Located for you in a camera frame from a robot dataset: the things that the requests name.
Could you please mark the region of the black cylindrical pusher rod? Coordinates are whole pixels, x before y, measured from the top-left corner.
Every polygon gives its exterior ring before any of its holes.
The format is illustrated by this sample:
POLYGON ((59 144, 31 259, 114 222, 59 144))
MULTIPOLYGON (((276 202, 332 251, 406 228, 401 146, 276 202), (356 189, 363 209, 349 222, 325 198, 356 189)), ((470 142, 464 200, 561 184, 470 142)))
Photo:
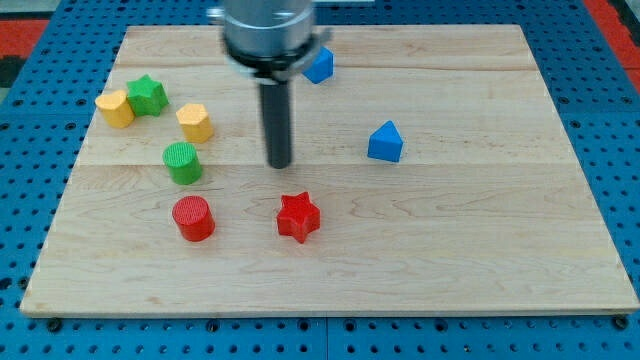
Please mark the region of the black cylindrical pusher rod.
POLYGON ((267 162, 272 168, 284 169, 292 162, 289 83, 260 85, 259 100, 267 162))

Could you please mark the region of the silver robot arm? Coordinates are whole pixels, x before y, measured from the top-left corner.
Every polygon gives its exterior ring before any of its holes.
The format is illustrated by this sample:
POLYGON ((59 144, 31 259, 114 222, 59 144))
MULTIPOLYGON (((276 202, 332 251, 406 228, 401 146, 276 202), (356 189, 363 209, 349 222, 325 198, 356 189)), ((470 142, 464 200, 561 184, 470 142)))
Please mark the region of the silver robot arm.
POLYGON ((222 30, 226 58, 257 84, 270 167, 293 161, 290 82, 309 69, 332 31, 316 30, 311 0, 223 0, 206 11, 222 30))

